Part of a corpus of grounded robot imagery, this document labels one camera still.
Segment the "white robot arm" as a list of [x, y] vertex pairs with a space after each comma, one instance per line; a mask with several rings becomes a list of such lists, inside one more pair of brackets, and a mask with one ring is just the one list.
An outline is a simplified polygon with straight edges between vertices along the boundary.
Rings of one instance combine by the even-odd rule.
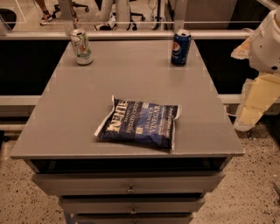
[[280, 7], [272, 10], [231, 57], [248, 59], [258, 75], [246, 79], [241, 90], [234, 128], [251, 130], [280, 97]]

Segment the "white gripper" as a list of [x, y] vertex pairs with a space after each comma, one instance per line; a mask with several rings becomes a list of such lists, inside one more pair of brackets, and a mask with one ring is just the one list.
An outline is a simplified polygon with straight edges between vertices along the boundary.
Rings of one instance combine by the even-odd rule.
[[251, 37], [232, 52], [231, 57], [245, 60], [259, 72], [246, 79], [241, 90], [241, 103], [236, 111], [234, 128], [249, 131], [280, 97], [280, 28], [274, 18], [266, 18]]

